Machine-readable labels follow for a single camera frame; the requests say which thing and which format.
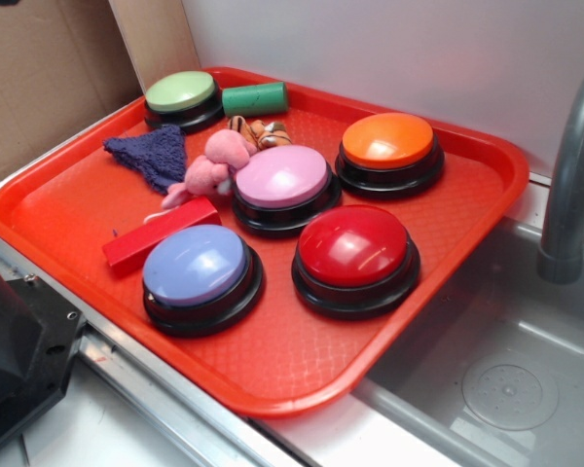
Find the purple button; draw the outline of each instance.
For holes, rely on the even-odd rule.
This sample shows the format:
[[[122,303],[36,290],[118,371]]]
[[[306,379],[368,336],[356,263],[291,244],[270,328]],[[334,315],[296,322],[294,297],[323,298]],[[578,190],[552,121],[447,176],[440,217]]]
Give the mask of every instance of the purple button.
[[[278,146],[253,156],[239,170],[237,190],[247,202],[269,209],[291,207],[317,195],[329,168],[320,153],[306,146]]]
[[[200,305],[228,291],[245,264],[236,233],[221,226],[194,226],[152,250],[143,267],[143,280],[164,305]]]

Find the faucet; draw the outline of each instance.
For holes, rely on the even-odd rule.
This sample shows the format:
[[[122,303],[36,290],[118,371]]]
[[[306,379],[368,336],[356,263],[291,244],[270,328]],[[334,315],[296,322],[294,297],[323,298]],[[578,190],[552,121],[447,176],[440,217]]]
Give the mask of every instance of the faucet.
[[[576,281],[584,259],[584,81],[573,100],[556,159],[543,234],[540,277],[556,284]]]

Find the purple washcloth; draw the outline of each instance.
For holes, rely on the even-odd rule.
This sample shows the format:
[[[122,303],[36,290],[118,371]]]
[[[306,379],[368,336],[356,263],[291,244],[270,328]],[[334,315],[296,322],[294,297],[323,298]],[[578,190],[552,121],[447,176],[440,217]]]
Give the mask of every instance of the purple washcloth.
[[[142,136],[109,138],[104,149],[121,165],[141,172],[147,183],[166,195],[173,183],[182,182],[186,174],[184,132],[168,125]]]

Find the button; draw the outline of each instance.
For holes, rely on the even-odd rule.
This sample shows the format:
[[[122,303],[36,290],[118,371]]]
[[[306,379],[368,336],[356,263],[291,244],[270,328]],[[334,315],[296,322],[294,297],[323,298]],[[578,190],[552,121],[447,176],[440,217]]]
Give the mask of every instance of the button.
[[[145,92],[156,112],[176,112],[201,104],[216,90],[214,78],[204,71],[182,71],[158,80]]]
[[[164,305],[199,305],[227,292],[239,280],[246,261],[236,233],[221,226],[194,226],[152,250],[143,280]]]
[[[361,287],[398,269],[407,253],[407,231],[378,207],[343,206],[305,227],[298,252],[315,279],[334,287]]]
[[[236,177],[237,191],[247,202],[279,209],[303,203],[326,185],[330,168],[320,153],[298,145],[278,146],[253,156]]]
[[[384,113],[361,119],[342,138],[346,156],[366,168],[393,169],[411,165],[433,146],[432,126],[414,115]]]

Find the sink basin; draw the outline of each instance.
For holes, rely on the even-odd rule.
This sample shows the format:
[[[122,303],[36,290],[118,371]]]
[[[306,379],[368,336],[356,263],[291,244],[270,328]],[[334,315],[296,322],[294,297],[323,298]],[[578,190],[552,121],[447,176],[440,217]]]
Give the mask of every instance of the sink basin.
[[[462,465],[584,466],[584,270],[536,274],[503,219],[355,395]]]

